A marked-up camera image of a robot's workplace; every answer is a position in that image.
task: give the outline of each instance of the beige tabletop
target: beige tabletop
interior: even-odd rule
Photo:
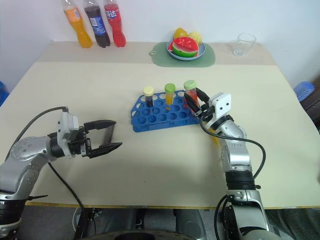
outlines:
[[[235,57],[229,45],[215,43],[216,64],[204,68],[159,67],[148,52],[152,43],[126,48],[81,49],[76,43],[54,43],[36,62],[0,108],[0,163],[21,129],[36,114],[68,106],[79,123],[117,121],[117,150],[97,158],[60,158],[54,167],[86,206],[212,208],[226,193],[220,146],[198,125],[135,133],[130,110],[142,88],[163,92],[166,83],[183,89],[195,80],[209,96],[231,93],[230,114],[250,139],[266,150],[266,163],[256,179],[266,208],[319,206],[320,136],[270,54],[256,45]],[[56,132],[60,113],[37,120],[27,136]],[[89,135],[93,144],[101,132]],[[253,171],[262,154],[247,143]],[[74,206],[77,202],[45,166],[31,204]]]

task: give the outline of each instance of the blue plate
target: blue plate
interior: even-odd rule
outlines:
[[[195,59],[198,59],[200,58],[206,51],[206,45],[204,43],[202,43],[201,45],[199,45],[199,54],[198,56],[194,56],[194,57],[182,57],[182,56],[177,56],[175,55],[173,52],[169,51],[168,47],[169,45],[173,42],[173,40],[171,41],[168,41],[168,43],[166,44],[166,50],[168,51],[168,53],[174,57],[175,59],[179,59],[179,60],[182,60],[182,61],[192,61],[192,60],[195,60]]]

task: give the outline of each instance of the toy fruit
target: toy fruit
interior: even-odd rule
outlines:
[[[188,36],[181,36],[173,40],[173,53],[179,57],[192,58],[199,52],[198,43]]]
[[[188,37],[194,39],[198,45],[202,44],[202,35],[199,32],[190,32]]]
[[[186,36],[188,36],[188,33],[182,27],[179,27],[175,30],[175,33],[173,35],[173,39],[177,39],[180,37],[186,37]]]

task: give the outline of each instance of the blue test tube rack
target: blue test tube rack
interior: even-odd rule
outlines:
[[[153,107],[147,107],[145,96],[139,96],[131,110],[131,124],[136,133],[199,124],[189,107],[185,107],[184,91],[174,92],[173,104],[166,105],[164,92],[153,95]]]

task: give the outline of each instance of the red soda bottle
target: red soda bottle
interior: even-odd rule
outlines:
[[[121,16],[117,0],[104,0],[104,10],[108,22],[112,27],[113,41],[115,45],[124,47],[126,45],[126,37],[122,33]]]

